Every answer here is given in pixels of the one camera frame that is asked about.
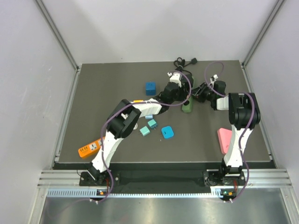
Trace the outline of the orange power strip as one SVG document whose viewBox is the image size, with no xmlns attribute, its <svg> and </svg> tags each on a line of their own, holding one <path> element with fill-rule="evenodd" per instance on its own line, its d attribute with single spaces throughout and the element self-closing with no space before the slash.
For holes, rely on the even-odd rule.
<svg viewBox="0 0 299 224">
<path fill-rule="evenodd" d="M 78 149 L 80 158 L 84 159 L 101 150 L 101 138 Z"/>
</svg>

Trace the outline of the teal plug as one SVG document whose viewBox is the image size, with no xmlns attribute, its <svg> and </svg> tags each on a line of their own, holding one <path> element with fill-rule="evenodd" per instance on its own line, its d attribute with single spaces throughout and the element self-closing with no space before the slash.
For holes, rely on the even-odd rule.
<svg viewBox="0 0 299 224">
<path fill-rule="evenodd" d="M 154 119 L 151 119 L 151 120 L 148 121 L 148 126 L 151 129 L 155 129 L 157 127 L 157 122 Z"/>
<path fill-rule="evenodd" d="M 139 130 L 139 132 L 143 137 L 145 137 L 150 133 L 150 129 L 147 126 L 144 126 Z"/>
</svg>

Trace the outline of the blue cube socket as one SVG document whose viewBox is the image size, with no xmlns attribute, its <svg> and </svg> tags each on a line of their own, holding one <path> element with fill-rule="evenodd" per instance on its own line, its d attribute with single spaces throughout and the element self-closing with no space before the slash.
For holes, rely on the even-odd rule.
<svg viewBox="0 0 299 224">
<path fill-rule="evenodd" d="M 156 83 L 155 82 L 146 82 L 145 83 L 145 94 L 146 96 L 154 96 L 156 95 Z"/>
</svg>

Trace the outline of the pink triangular socket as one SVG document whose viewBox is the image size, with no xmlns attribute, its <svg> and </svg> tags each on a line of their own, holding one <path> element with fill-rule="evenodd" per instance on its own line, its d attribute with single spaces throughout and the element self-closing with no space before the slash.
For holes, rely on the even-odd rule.
<svg viewBox="0 0 299 224">
<path fill-rule="evenodd" d="M 232 131 L 225 128 L 220 128 L 217 131 L 217 136 L 221 148 L 221 153 L 226 154 L 229 149 L 229 145 L 232 137 Z"/>
</svg>

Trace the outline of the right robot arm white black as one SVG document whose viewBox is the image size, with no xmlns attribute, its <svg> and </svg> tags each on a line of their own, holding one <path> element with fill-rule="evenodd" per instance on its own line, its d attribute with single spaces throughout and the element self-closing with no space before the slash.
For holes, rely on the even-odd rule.
<svg viewBox="0 0 299 224">
<path fill-rule="evenodd" d="M 203 172 L 205 185 L 208 186 L 244 183 L 244 151 L 249 136 L 261 120 L 254 93 L 229 93 L 225 96 L 225 88 L 225 82 L 215 81 L 213 84 L 203 83 L 192 90 L 192 97 L 198 102 L 209 101 L 214 110 L 228 111 L 232 127 L 228 152 L 224 155 L 219 170 Z"/>
</svg>

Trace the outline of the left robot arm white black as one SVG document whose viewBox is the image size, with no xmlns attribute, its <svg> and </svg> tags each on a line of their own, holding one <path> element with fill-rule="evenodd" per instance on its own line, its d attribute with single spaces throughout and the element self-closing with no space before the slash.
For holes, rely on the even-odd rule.
<svg viewBox="0 0 299 224">
<path fill-rule="evenodd" d="M 82 173 L 82 180 L 91 181 L 95 185 L 103 184 L 110 177 L 109 165 L 117 147 L 136 129 L 139 118 L 162 114 L 169 107 L 175 106 L 174 102 L 177 101 L 177 105 L 186 104 L 192 87 L 192 78 L 180 80 L 171 77 L 164 90 L 149 100 L 130 102 L 123 99 L 104 124 L 104 136 L 78 150 L 81 158 L 96 154 L 87 165 L 87 171 Z"/>
</svg>

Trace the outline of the green power strip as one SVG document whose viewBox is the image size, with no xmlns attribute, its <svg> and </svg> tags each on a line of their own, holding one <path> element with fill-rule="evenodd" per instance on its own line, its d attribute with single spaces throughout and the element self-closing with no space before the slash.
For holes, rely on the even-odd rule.
<svg viewBox="0 0 299 224">
<path fill-rule="evenodd" d="M 193 87 L 194 79 L 193 79 L 192 74 L 186 74 L 186 76 L 188 77 L 188 79 L 191 83 L 191 86 Z M 188 102 L 189 103 L 187 105 L 185 105 L 185 104 L 182 105 L 182 111 L 184 113 L 191 113 L 192 112 L 192 96 L 190 96 L 188 98 Z"/>
</svg>

